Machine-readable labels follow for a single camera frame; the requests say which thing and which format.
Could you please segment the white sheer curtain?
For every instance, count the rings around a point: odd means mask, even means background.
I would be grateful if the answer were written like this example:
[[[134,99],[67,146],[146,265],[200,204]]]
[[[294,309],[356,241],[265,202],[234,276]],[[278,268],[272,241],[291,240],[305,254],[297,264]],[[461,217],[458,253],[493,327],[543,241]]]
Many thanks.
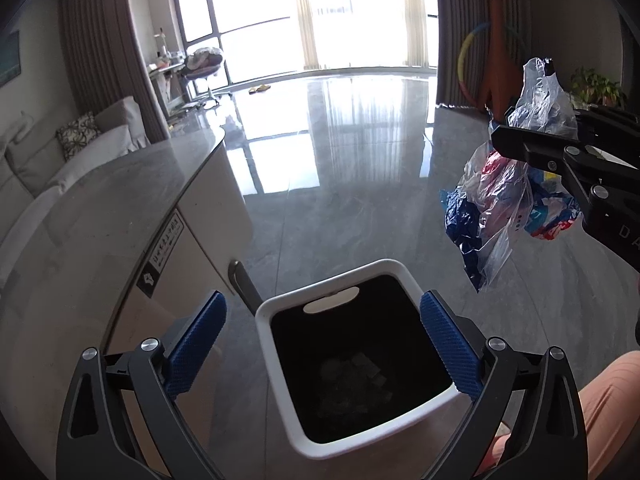
[[[437,67],[437,0],[296,0],[296,14],[306,70]]]

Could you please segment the brown curtain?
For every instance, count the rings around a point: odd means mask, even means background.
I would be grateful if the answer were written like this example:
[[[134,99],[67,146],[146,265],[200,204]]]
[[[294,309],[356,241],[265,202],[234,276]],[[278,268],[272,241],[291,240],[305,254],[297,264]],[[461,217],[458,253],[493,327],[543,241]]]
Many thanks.
[[[169,138],[146,71],[130,0],[58,0],[58,27],[70,88],[81,113],[134,98],[148,139]]]
[[[480,91],[489,44],[487,0],[437,0],[436,102],[473,106]],[[506,0],[506,46],[521,66],[530,57],[530,0]]]

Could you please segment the cabinet label sticker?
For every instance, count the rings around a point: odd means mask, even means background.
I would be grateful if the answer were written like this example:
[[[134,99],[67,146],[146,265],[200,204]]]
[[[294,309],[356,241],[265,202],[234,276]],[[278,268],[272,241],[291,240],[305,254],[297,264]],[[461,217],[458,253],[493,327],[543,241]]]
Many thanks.
[[[148,298],[153,297],[154,290],[160,281],[163,270],[185,226],[181,214],[175,209],[166,221],[162,232],[160,232],[160,236],[157,237],[156,242],[152,246],[137,279],[138,289]]]

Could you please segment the orange giraffe toy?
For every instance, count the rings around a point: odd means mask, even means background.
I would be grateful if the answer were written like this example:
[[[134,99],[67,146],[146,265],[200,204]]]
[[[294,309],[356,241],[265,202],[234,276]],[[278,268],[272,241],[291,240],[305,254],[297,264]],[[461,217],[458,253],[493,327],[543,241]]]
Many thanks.
[[[477,97],[477,107],[487,107],[496,122],[504,122],[513,99],[521,94],[522,73],[506,46],[506,0],[487,0],[489,44],[483,80]]]

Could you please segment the small desk with items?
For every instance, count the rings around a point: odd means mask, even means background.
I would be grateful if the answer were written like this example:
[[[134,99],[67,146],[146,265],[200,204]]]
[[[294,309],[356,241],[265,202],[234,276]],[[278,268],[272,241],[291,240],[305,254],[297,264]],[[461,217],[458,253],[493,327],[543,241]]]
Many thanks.
[[[182,51],[171,51],[167,47],[162,28],[154,35],[156,61],[149,65],[149,77],[165,118],[169,120],[180,113],[188,102],[186,83],[182,71],[186,67],[186,55]]]

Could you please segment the brown curtain right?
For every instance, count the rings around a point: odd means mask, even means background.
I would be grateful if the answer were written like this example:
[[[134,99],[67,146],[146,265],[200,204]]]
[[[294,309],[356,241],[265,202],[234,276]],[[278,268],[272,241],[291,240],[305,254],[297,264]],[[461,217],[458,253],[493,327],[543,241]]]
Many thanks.
[[[487,0],[437,0],[436,102],[473,106],[480,91],[489,44]],[[530,0],[506,0],[506,46],[521,66],[530,57]]]

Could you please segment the floral cushion right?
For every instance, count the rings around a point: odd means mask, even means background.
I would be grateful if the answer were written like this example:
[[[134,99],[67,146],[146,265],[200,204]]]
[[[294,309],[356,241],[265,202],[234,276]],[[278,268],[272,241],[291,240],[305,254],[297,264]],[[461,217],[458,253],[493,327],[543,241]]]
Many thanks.
[[[61,145],[66,162],[71,160],[101,134],[102,132],[96,125],[94,115],[91,112],[81,115],[55,131],[55,136]]]

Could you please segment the grey sectional sofa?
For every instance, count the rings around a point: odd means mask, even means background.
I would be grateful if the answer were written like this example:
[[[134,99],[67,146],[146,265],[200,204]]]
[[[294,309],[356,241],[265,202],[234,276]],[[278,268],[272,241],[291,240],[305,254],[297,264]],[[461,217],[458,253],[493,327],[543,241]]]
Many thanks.
[[[1,133],[2,283],[64,193],[90,171],[149,145],[140,107],[127,96],[94,115],[102,134],[66,162],[55,131],[73,120],[64,105],[38,122],[24,113]]]

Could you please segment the bag of colourful trash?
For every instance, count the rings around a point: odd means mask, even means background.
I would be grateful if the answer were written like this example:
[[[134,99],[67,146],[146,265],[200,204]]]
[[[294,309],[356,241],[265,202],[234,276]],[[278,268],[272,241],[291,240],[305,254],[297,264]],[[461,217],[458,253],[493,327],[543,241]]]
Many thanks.
[[[564,140],[577,138],[570,96],[550,58],[531,58],[524,65],[523,89],[506,124]],[[457,186],[441,192],[440,200],[446,234],[459,249],[464,272],[476,290],[494,280],[521,232],[552,240],[580,214],[577,200],[558,176],[507,159],[489,142],[475,150]]]

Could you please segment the slippers on floor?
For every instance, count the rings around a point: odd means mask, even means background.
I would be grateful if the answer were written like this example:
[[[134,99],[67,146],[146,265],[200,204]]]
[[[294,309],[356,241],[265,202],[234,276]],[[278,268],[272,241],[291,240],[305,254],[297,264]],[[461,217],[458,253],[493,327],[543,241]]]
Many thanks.
[[[250,88],[250,90],[248,90],[248,93],[249,94],[262,93],[262,92],[266,92],[270,88],[271,88],[270,84],[260,84],[257,87]]]

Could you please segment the right wall painting panel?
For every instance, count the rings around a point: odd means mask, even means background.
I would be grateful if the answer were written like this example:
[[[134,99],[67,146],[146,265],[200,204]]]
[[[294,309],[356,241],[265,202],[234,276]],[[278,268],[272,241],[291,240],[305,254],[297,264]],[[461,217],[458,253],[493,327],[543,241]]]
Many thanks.
[[[1,41],[0,87],[5,86],[21,73],[20,32],[16,30]]]

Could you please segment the brown curtain left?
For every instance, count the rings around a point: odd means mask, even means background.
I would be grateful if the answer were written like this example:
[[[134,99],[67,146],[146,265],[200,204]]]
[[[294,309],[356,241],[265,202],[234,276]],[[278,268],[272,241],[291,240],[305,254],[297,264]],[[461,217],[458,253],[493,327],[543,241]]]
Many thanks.
[[[70,88],[81,113],[134,98],[148,139],[169,138],[146,71],[130,0],[58,0],[58,27]]]

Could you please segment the office chair with clothes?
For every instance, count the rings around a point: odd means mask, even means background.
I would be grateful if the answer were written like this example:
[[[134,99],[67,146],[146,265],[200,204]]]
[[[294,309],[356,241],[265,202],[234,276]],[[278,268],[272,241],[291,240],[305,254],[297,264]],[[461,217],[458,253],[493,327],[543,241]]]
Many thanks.
[[[208,81],[208,78],[215,76],[223,65],[224,51],[217,47],[199,48],[184,59],[183,68],[179,75],[186,97],[190,102],[212,101],[215,106],[220,105],[219,96],[216,96],[210,84],[202,94],[191,94],[189,87],[190,84],[195,84],[195,81],[200,79]]]

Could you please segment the potted green plant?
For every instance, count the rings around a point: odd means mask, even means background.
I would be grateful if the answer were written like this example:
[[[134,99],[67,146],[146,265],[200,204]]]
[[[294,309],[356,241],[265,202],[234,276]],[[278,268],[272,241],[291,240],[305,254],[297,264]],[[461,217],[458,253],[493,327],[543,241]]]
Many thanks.
[[[579,67],[570,76],[570,95],[581,110],[604,106],[623,110],[626,96],[618,81],[599,74],[593,68]]]

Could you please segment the white square trash bin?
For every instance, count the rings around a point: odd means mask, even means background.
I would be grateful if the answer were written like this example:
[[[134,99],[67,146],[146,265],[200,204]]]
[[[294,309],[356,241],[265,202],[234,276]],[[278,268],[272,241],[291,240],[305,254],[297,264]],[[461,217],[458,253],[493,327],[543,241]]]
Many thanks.
[[[328,460],[438,422],[465,399],[420,319],[422,289],[380,259],[264,301],[254,315],[292,448]]]

